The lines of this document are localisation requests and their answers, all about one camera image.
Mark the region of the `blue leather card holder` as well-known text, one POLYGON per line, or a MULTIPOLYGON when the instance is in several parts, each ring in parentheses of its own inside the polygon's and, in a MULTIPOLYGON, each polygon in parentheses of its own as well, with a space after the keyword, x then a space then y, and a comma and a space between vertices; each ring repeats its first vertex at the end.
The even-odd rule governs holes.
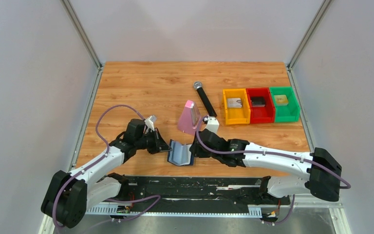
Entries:
POLYGON ((175 166, 192 166, 194 164, 194 156, 190 152, 191 144, 181 144, 171 139, 170 147, 167 162, 175 166))

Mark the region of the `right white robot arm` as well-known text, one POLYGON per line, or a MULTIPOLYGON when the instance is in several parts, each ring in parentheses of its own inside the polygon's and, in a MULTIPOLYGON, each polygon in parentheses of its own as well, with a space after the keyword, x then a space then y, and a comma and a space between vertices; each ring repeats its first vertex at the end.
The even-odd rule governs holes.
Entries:
POLYGON ((265 176, 259 198, 272 203, 287 195, 310 193, 314 197, 337 202, 341 189, 351 186, 341 177, 342 166, 323 148, 313 152, 291 152, 263 147, 244 139, 225 140, 204 129, 196 132, 190 146, 194 157, 212 157, 229 167, 267 168, 288 176, 265 176))

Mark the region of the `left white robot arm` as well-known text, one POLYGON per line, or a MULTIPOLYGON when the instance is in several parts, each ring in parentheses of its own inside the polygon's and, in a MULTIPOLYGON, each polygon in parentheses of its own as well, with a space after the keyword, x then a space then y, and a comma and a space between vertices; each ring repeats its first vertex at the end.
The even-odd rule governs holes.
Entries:
POLYGON ((130 199, 129 180, 112 169, 127 162, 138 150, 147 150, 149 154, 171 150, 154 127, 155 121, 156 116, 132 119, 126 131, 90 162, 68 173, 56 172, 40 210, 65 227, 73 228, 89 208, 100 202, 109 198, 130 199))

